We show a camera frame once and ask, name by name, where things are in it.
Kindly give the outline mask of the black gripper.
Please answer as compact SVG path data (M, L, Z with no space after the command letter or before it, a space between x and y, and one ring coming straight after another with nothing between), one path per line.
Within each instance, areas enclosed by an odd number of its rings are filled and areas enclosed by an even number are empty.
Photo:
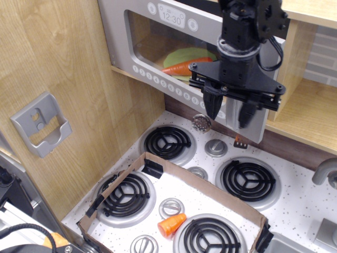
M242 102L239 127L246 128L257 110L278 111L285 86L264 74L256 57L240 59L221 57L214 62L189 65L192 71L190 85L199 88L207 115L215 120L223 97Z

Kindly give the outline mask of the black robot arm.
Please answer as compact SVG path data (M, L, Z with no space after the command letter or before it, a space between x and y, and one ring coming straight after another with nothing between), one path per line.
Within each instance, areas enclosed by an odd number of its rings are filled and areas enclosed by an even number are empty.
M214 62L193 62L190 86L200 89L206 113L215 119L223 97L241 101L239 127L247 128L257 110L277 111L284 85L265 75L278 69L264 66L260 59L261 45L270 42L279 57L283 50L274 34L285 29L287 13L281 1L220 1L223 23L217 40L220 59Z

